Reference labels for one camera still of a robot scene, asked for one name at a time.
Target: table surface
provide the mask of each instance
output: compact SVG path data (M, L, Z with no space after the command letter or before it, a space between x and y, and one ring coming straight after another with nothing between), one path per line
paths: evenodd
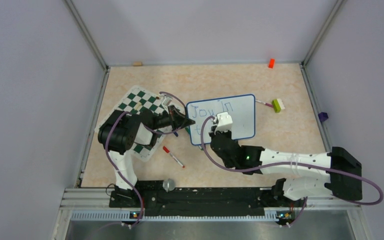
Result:
M325 152L297 63L276 64L273 69L266 64L112 67L98 123L133 85L153 93L172 93L185 104L249 93L264 102L280 98L286 107L280 113L257 103L255 137L240 140L239 144L291 153ZM271 187L277 179L290 176L277 173L245 175L220 169L191 144L184 129L178 133L178 137L166 136L162 144L183 162L185 168L181 168L161 147L148 162L133 158L133 168L139 180L171 178L177 187ZM221 159L210 148L208 150L222 164ZM95 133L81 186L106 187L115 179L114 169Z

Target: small wooden block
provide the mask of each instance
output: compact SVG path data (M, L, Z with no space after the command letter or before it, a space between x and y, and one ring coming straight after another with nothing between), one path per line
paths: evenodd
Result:
M133 66L133 67L142 67L143 64L142 64L141 61L135 61L135 62L133 62L132 66Z

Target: green and white checkered board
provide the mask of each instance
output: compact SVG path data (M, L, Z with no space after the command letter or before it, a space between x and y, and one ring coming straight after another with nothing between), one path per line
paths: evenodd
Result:
M155 93L152 93L143 87L133 86L122 98L121 100L112 108L111 112L96 126L95 133L99 132L99 128L105 123L105 121L110 117L114 110L121 110L131 112L132 114L139 114L143 108L151 110L154 114L160 114L164 111L161 99L159 99ZM171 126L160 128L157 132L170 132L172 130ZM147 162L155 150L160 146L166 135L158 135L158 139L154 147L146 147L142 145L133 144L130 150L133 151L133 156Z

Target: white wall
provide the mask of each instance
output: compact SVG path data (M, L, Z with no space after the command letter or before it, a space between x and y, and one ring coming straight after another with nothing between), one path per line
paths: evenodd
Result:
M362 163L384 190L384 0L348 0L309 65L328 112L334 145ZM364 186L364 200L377 191ZM363 208L375 239L384 239L384 201Z
M302 61L336 0L74 0L109 65Z
M62 0L0 0L0 240L50 238L102 77Z

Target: red marker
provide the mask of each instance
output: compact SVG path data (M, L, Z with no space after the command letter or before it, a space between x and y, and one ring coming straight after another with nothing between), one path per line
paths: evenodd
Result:
M175 157L170 151L169 149L166 147L166 146L162 146L162 149L164 149L164 151L166 153L168 153L182 168L185 168L185 165L183 165L183 163L181 161L179 161L179 159L177 157Z

